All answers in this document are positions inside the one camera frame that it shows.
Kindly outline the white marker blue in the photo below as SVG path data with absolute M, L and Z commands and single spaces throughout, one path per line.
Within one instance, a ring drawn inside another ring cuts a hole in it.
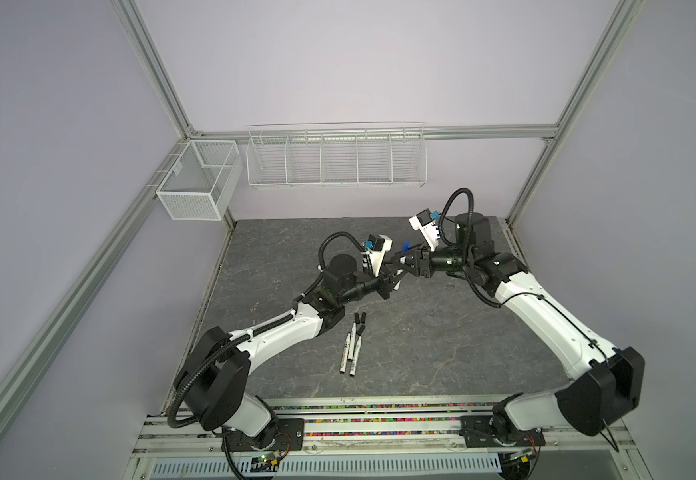
M 401 264 L 405 264 L 406 252 L 410 249 L 410 242 L 404 241 L 401 250 L 395 254 L 395 260 Z M 395 284 L 393 290 L 398 291 L 400 289 L 400 280 Z

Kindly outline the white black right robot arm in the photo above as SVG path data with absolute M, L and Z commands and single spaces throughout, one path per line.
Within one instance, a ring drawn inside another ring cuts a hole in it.
M 456 190 L 440 212 L 410 217 L 425 243 L 398 257 L 401 271 L 430 278 L 437 272 L 465 281 L 486 305 L 517 315 L 561 362 L 569 379 L 555 390 L 514 394 L 493 407 L 487 431 L 502 444 L 536 429 L 568 426 L 590 437 L 641 402 L 645 358 L 621 349 L 575 317 L 510 252 L 497 251 L 489 220 L 474 210 L 473 193 Z

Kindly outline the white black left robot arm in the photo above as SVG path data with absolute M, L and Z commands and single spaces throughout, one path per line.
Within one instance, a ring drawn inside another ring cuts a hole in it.
M 388 299 L 421 250 L 415 246 L 392 253 L 391 246 L 386 236 L 359 242 L 346 231 L 335 232 L 317 252 L 317 278 L 289 310 L 246 329 L 205 332 L 173 381 L 175 396 L 165 411 L 168 426 L 228 428 L 250 438 L 276 433 L 276 414 L 247 391 L 250 374 L 289 348 L 329 332 L 344 318 L 347 304 L 372 293 Z

